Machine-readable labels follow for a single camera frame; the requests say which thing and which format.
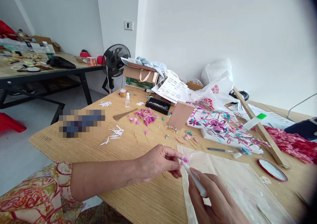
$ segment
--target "black box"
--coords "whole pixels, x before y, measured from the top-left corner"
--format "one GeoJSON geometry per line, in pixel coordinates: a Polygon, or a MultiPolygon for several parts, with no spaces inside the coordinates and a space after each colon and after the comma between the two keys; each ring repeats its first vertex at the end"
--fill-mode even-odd
{"type": "Polygon", "coordinates": [[[158,100],[158,99],[156,99],[156,98],[150,98],[150,100],[146,102],[145,106],[146,106],[146,107],[149,107],[149,108],[151,108],[151,109],[153,109],[153,110],[155,110],[155,111],[157,111],[157,112],[163,113],[163,114],[165,114],[165,115],[168,114],[169,109],[171,108],[171,105],[170,105],[170,104],[168,104],[168,103],[166,103],[166,102],[163,102],[163,101],[161,101],[161,100],[158,100]],[[158,106],[156,106],[156,105],[154,105],[154,104],[152,104],[152,103],[150,103],[150,102],[152,102],[152,103],[157,103],[157,104],[159,104],[159,105],[162,105],[164,108],[158,107],[158,106]]]}

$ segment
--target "floral patterned clothing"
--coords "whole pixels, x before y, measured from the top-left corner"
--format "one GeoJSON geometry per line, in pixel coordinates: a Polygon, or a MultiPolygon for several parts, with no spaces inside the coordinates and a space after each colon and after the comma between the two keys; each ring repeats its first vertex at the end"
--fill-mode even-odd
{"type": "Polygon", "coordinates": [[[71,196],[73,164],[54,162],[0,197],[1,223],[130,223],[106,203],[81,212],[71,196]]]}

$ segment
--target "black bag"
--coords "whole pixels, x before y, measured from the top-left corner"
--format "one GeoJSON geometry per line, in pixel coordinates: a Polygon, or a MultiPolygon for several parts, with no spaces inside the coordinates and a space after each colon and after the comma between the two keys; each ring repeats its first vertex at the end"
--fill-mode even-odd
{"type": "Polygon", "coordinates": [[[47,64],[49,64],[51,67],[59,67],[64,69],[75,69],[76,66],[69,62],[68,60],[65,60],[62,57],[54,56],[52,59],[49,59],[47,61],[47,64]]]}

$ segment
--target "forearm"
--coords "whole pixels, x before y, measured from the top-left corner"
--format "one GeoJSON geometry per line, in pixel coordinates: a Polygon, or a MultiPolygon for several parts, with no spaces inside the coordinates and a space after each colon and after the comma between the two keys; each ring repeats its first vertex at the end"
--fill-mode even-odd
{"type": "Polygon", "coordinates": [[[137,160],[74,163],[70,191],[76,201],[142,181],[137,160]]]}

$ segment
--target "small plastic bottle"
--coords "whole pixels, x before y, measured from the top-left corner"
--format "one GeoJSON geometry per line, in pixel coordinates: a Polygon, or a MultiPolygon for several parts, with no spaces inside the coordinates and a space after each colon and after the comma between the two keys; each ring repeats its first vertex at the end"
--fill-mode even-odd
{"type": "Polygon", "coordinates": [[[130,94],[129,93],[126,94],[125,107],[130,107],[130,94]]]}
{"type": "Polygon", "coordinates": [[[250,121],[248,121],[247,123],[245,123],[243,125],[243,127],[246,130],[250,130],[252,127],[254,127],[256,124],[258,124],[261,120],[263,120],[264,118],[266,118],[266,115],[264,113],[260,113],[259,115],[257,115],[256,117],[252,118],[250,121]]]}
{"type": "Polygon", "coordinates": [[[47,42],[43,42],[44,46],[45,46],[45,53],[47,55],[48,59],[52,59],[54,57],[54,54],[50,51],[49,45],[47,44],[47,42]]]}

